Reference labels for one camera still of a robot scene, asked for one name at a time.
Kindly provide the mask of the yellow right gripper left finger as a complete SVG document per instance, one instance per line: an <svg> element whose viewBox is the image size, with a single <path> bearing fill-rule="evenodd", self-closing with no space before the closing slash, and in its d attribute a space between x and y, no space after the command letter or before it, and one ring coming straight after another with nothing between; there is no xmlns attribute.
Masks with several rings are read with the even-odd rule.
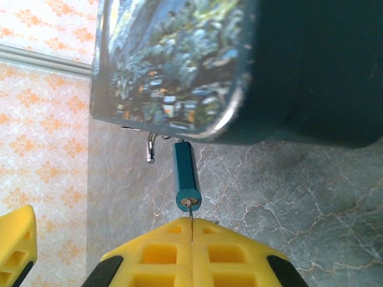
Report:
<svg viewBox="0 0 383 287"><path fill-rule="evenodd" d="M109 251L82 285L192 286L190 220L173 220Z"/></svg>

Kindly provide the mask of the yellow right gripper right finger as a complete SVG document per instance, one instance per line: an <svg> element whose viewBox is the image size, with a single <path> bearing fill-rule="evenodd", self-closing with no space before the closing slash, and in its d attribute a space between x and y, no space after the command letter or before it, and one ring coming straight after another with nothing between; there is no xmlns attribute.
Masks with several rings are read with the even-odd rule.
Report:
<svg viewBox="0 0 383 287"><path fill-rule="evenodd" d="M193 223L194 286L307 286L280 251L211 221Z"/></svg>

